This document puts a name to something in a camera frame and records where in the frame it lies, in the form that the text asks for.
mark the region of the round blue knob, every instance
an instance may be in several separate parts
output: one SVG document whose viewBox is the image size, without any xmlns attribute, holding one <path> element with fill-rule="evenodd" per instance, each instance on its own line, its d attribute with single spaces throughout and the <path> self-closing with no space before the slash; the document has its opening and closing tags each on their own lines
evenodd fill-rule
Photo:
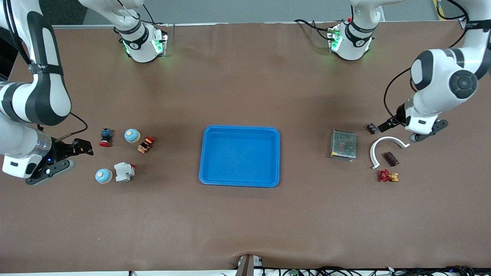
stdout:
<svg viewBox="0 0 491 276">
<path fill-rule="evenodd" d="M 140 132 L 130 128 L 124 133 L 124 139 L 130 143 L 136 143 L 140 140 Z"/>
<path fill-rule="evenodd" d="M 95 173 L 95 180 L 101 184 L 105 184 L 112 179 L 112 171 L 102 168 Z"/>
</svg>

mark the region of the green indicator light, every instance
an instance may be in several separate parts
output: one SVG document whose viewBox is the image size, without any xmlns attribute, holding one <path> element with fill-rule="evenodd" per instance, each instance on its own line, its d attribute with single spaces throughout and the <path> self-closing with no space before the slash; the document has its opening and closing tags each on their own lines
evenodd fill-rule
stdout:
<svg viewBox="0 0 491 276">
<path fill-rule="evenodd" d="M 333 42 L 332 42 L 332 50 L 333 51 L 337 51 L 339 49 L 339 45 L 341 44 L 342 42 L 342 36 L 338 36 Z"/>
<path fill-rule="evenodd" d="M 127 54 L 130 54 L 130 50 L 128 50 L 128 45 L 126 45 L 126 42 L 123 41 L 124 48 L 126 50 Z"/>
<path fill-rule="evenodd" d="M 153 42 L 155 51 L 158 53 L 161 53 L 162 52 L 162 43 L 159 42 L 158 40 L 153 40 L 153 39 L 152 39 L 152 42 Z"/>
</svg>

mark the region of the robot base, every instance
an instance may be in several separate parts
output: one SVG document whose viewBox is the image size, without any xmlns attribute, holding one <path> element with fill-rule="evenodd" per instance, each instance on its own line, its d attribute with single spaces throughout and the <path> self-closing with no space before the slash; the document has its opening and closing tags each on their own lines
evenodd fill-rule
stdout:
<svg viewBox="0 0 491 276">
<path fill-rule="evenodd" d="M 132 48 L 132 43 L 127 45 L 123 42 L 128 56 L 140 63 L 151 62 L 159 56 L 165 57 L 167 51 L 167 33 L 162 32 L 161 29 L 155 28 L 150 24 L 144 24 L 144 26 L 148 29 L 149 35 L 140 49 L 135 50 Z"/>
<path fill-rule="evenodd" d="M 333 41 L 329 41 L 329 50 L 331 53 L 336 53 L 340 58 L 345 60 L 357 60 L 368 51 L 372 38 L 368 40 L 362 47 L 355 47 L 353 43 L 344 35 L 347 24 L 342 22 L 327 32 L 327 37 L 332 38 Z"/>
</svg>

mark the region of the brown electronic component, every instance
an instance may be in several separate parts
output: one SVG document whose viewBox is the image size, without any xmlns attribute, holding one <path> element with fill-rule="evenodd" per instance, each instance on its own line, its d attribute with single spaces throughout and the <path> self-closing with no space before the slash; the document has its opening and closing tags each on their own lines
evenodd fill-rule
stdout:
<svg viewBox="0 0 491 276">
<path fill-rule="evenodd" d="M 387 162 L 389 163 L 389 165 L 391 167 L 393 166 L 397 166 L 399 164 L 399 161 L 397 160 L 397 158 L 392 154 L 392 152 L 386 152 L 383 154 L 383 157 L 387 160 Z"/>
<path fill-rule="evenodd" d="M 145 141 L 143 141 L 143 143 L 141 143 L 136 149 L 141 153 L 146 153 L 149 149 L 152 148 L 154 142 L 155 140 L 153 139 L 153 137 L 147 136 L 145 138 Z"/>
<path fill-rule="evenodd" d="M 367 126 L 367 130 L 371 133 L 371 134 L 375 134 L 377 132 L 379 132 L 379 129 L 373 124 L 373 123 L 370 123 L 368 126 Z"/>
</svg>

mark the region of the black cable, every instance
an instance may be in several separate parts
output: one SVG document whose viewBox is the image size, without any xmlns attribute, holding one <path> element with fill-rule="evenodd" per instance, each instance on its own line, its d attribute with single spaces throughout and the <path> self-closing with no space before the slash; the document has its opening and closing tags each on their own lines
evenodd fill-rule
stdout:
<svg viewBox="0 0 491 276">
<path fill-rule="evenodd" d="M 71 132 L 71 133 L 69 133 L 69 134 L 67 134 L 67 135 L 65 135 L 65 136 L 62 136 L 62 137 L 60 137 L 60 138 L 56 139 L 56 140 L 55 140 L 55 142 L 60 142 L 61 140 L 66 139 L 66 138 L 68 138 L 68 137 L 70 137 L 70 136 L 72 136 L 72 135 L 78 134 L 78 133 L 80 133 L 80 132 L 84 132 L 84 131 L 86 131 L 86 130 L 89 128 L 89 125 L 87 125 L 87 123 L 86 123 L 84 120 L 82 120 L 82 118 L 78 117 L 77 115 L 75 115 L 75 114 L 74 114 L 74 113 L 72 113 L 72 112 L 70 112 L 70 114 L 71 114 L 73 117 L 77 118 L 77 119 L 78 119 L 80 122 L 82 122 L 82 123 L 85 125 L 85 127 L 84 127 L 83 129 L 79 130 L 79 131 Z"/>
<path fill-rule="evenodd" d="M 465 36 L 465 34 L 467 33 L 467 29 L 465 29 L 462 34 L 460 35 L 460 37 L 454 42 L 452 43 L 452 45 L 448 46 L 447 48 L 452 48 L 453 46 L 455 46 L 457 43 L 459 43 L 462 38 Z"/>
<path fill-rule="evenodd" d="M 165 22 L 152 22 L 152 21 L 145 21 L 145 20 L 142 20 L 142 22 L 145 22 L 145 23 L 150 23 L 150 24 L 153 24 L 153 25 L 167 24 L 167 23 L 165 23 Z"/>
<path fill-rule="evenodd" d="M 446 19 L 446 20 L 455 20 L 455 19 L 459 19 L 459 18 L 462 18 L 465 16 L 465 15 L 461 15 L 461 16 L 456 16 L 456 17 L 445 17 L 444 15 L 442 15 L 442 13 L 440 11 L 440 7 L 436 8 L 436 12 L 438 13 L 438 16 L 440 16 L 441 18 Z"/>
<path fill-rule="evenodd" d="M 326 271 L 326 270 L 321 270 L 321 274 L 322 274 L 323 276 L 330 276 L 330 275 L 331 275 L 331 274 L 333 274 L 334 272 L 336 272 L 336 271 L 331 271 L 331 272 L 327 273 L 327 271 Z"/>
<path fill-rule="evenodd" d="M 346 269 L 346 268 L 342 268 L 342 267 L 332 267 L 332 269 L 335 269 L 334 271 L 337 271 L 337 272 L 342 273 L 342 274 L 345 274 L 344 272 L 342 272 L 342 270 L 344 270 L 344 271 L 348 272 L 351 276 L 353 276 L 352 272 L 358 274 L 358 276 L 362 276 L 360 273 L 356 272 L 353 269 Z"/>
<path fill-rule="evenodd" d="M 338 272 L 338 273 L 341 273 L 343 276 L 348 276 L 348 274 L 342 272 L 341 270 L 344 270 L 344 271 L 347 271 L 345 270 L 344 268 L 323 268 L 324 270 L 332 270 L 332 272 L 326 274 L 326 276 L 329 276 L 331 274 L 333 274 L 334 272 Z"/>
<path fill-rule="evenodd" d="M 405 274 L 401 274 L 401 275 L 397 275 L 397 276 L 414 276 L 414 275 L 423 275 L 423 274 L 426 274 L 426 273 L 431 273 L 432 274 L 432 273 L 436 273 L 436 272 L 441 272 L 441 271 L 439 271 L 439 270 L 435 270 L 435 271 L 424 271 L 424 272 L 422 272 L 422 271 L 418 271 L 418 272 L 412 271 L 410 273 L 405 273 Z"/>
<path fill-rule="evenodd" d="M 311 28 L 315 28 L 312 24 L 310 24 L 309 22 L 307 22 L 307 21 L 305 21 L 303 19 L 297 19 L 294 22 L 297 22 L 297 23 L 302 22 L 302 23 L 306 24 L 307 26 L 309 26 Z M 321 31 L 327 31 L 327 29 L 324 29 L 324 28 L 317 28 L 317 29 L 319 29 Z"/>
<path fill-rule="evenodd" d="M 293 269 L 287 269 L 285 272 L 283 272 L 282 276 L 285 276 L 288 272 L 292 271 Z"/>
<path fill-rule="evenodd" d="M 457 8 L 459 8 L 459 9 L 462 11 L 462 13 L 464 14 L 464 17 L 465 17 L 465 18 L 468 20 L 468 18 L 469 18 L 469 14 L 468 14 L 468 13 L 467 13 L 467 12 L 464 10 L 464 8 L 463 8 L 462 6 L 460 6 L 460 5 L 459 5 L 458 3 L 456 3 L 454 0 L 447 0 L 447 1 L 449 1 L 450 3 L 454 4 L 454 5 L 455 5 Z M 457 39 L 457 40 L 456 40 L 454 43 L 452 43 L 452 45 L 450 45 L 450 46 L 449 46 L 449 47 L 447 47 L 447 48 L 452 48 L 453 46 L 457 45 L 457 43 L 459 43 L 459 42 L 462 40 L 462 38 L 465 36 L 465 34 L 466 34 L 466 33 L 467 33 L 467 29 L 465 29 L 465 30 L 462 32 L 462 34 L 460 35 L 460 37 L 459 37 L 459 38 L 458 38 L 458 39 Z M 387 107 L 386 98 L 387 98 L 387 92 L 388 92 L 388 90 L 389 90 L 390 85 L 391 85 L 391 84 L 392 84 L 392 83 L 393 83 L 393 82 L 394 82 L 394 81 L 395 81 L 395 80 L 396 80 L 398 77 L 402 76 L 402 75 L 403 75 L 405 72 L 409 71 L 410 69 L 411 69 L 411 67 L 410 67 L 410 68 L 408 68 L 408 69 L 406 69 L 406 70 L 404 70 L 404 71 L 402 71 L 402 72 L 401 72 L 401 73 L 399 73 L 397 76 L 395 76 L 395 77 L 394 77 L 394 78 L 393 78 L 393 79 L 392 79 L 392 80 L 389 82 L 389 84 L 387 85 L 387 88 L 385 89 L 385 93 L 383 94 L 383 105 L 385 106 L 385 109 L 386 109 L 386 110 L 387 110 L 387 112 L 389 113 L 389 115 L 390 115 L 391 119 L 394 119 L 396 122 L 398 122 L 399 124 L 401 124 L 401 125 L 403 125 L 403 126 L 405 126 L 405 124 L 403 124 L 403 123 L 399 122 L 399 120 L 397 120 L 397 119 L 395 118 L 395 116 L 392 114 L 392 112 L 390 112 L 389 107 Z"/>
<path fill-rule="evenodd" d="M 319 34 L 319 35 L 320 35 L 320 36 L 321 36 L 323 39 L 325 39 L 325 40 L 329 40 L 329 41 L 334 41 L 334 39 L 332 39 L 332 38 L 330 38 L 330 37 L 327 37 L 327 36 L 323 36 L 323 35 L 321 34 L 321 32 L 319 31 L 319 28 L 317 28 L 317 25 L 315 25 L 315 21 L 314 21 L 314 20 L 312 20 L 312 24 L 314 25 L 315 30 L 317 30 L 317 33 L 318 33 L 318 34 Z"/>
<path fill-rule="evenodd" d="M 482 272 L 482 273 L 477 274 L 477 275 L 479 275 L 479 276 L 486 276 L 486 275 L 491 276 L 491 271 L 485 271 L 485 272 Z"/>
<path fill-rule="evenodd" d="M 406 126 L 405 124 L 403 124 L 402 122 L 399 122 L 398 119 L 396 119 L 396 117 L 392 114 L 392 112 L 390 112 L 390 109 L 389 107 L 387 106 L 387 92 L 389 91 L 389 87 L 392 85 L 393 82 L 396 81 L 396 79 L 400 76 L 402 76 L 405 72 L 411 70 L 411 67 L 409 67 L 408 69 L 402 71 L 401 73 L 399 73 L 397 76 L 395 76 L 390 82 L 389 84 L 387 85 L 387 87 L 385 88 L 385 93 L 383 94 L 383 106 L 385 106 L 385 110 L 387 110 L 387 112 L 389 113 L 390 115 L 390 118 L 391 119 L 394 119 L 396 122 L 398 122 L 399 124 L 403 125 L 403 126 Z"/>
<path fill-rule="evenodd" d="M 148 11 L 147 7 L 145 6 L 145 4 L 143 4 L 143 7 L 145 8 L 145 10 L 147 11 L 148 13 L 148 16 L 150 16 L 150 20 L 152 20 L 152 24 L 155 24 L 155 21 L 153 20 L 153 17 L 152 15 L 150 14 L 150 12 Z"/>
<path fill-rule="evenodd" d="M 413 81 L 412 81 L 412 78 L 410 77 L 410 78 L 409 78 L 409 86 L 411 86 L 411 89 L 412 89 L 412 90 L 413 90 L 413 91 L 416 93 L 416 92 L 418 92 L 418 90 L 416 90 L 416 88 L 414 87 L 414 85 L 413 85 L 413 84 L 414 84 L 414 83 L 413 83 Z"/>
<path fill-rule="evenodd" d="M 357 274 L 358 276 L 363 276 L 361 273 L 359 273 L 358 271 L 354 270 L 354 269 L 347 269 L 346 271 L 348 271 L 350 274 L 351 272 Z"/>
<path fill-rule="evenodd" d="M 466 267 L 466 268 L 469 269 L 470 276 L 475 276 L 476 275 L 476 272 L 474 271 L 474 269 L 472 267 Z"/>
<path fill-rule="evenodd" d="M 22 59 L 24 59 L 24 61 L 28 65 L 31 64 L 31 61 L 27 56 L 26 52 L 24 51 L 24 48 L 22 47 L 22 43 L 17 33 L 17 27 L 15 26 L 15 20 L 14 20 L 14 13 L 12 12 L 12 3 L 10 2 L 10 0 L 3 1 L 3 12 L 5 13 L 5 17 L 6 17 L 5 19 L 7 21 L 8 31 L 10 33 L 10 36 L 12 37 L 14 47 L 16 48 L 17 51 L 19 51 L 19 54 L 21 55 Z"/>
<path fill-rule="evenodd" d="M 129 11 L 128 11 L 128 9 L 127 9 L 127 8 L 126 8 L 126 7 L 123 5 L 123 3 L 121 3 L 121 1 L 120 1 L 120 0 L 116 0 L 116 1 L 118 1 L 118 3 L 119 3 L 119 4 L 120 4 L 120 5 L 121 5 L 121 6 L 122 6 L 122 7 L 123 7 L 125 10 L 126 10 L 126 12 L 127 12 L 127 13 L 128 13 L 130 16 L 131 16 L 131 17 L 135 18 L 136 20 L 140 20 L 140 15 L 139 15 L 138 13 L 136 13 L 136 14 L 138 14 L 138 18 L 134 17 L 134 16 L 133 16 L 133 15 L 132 15 L 132 14 L 131 14 Z"/>
</svg>

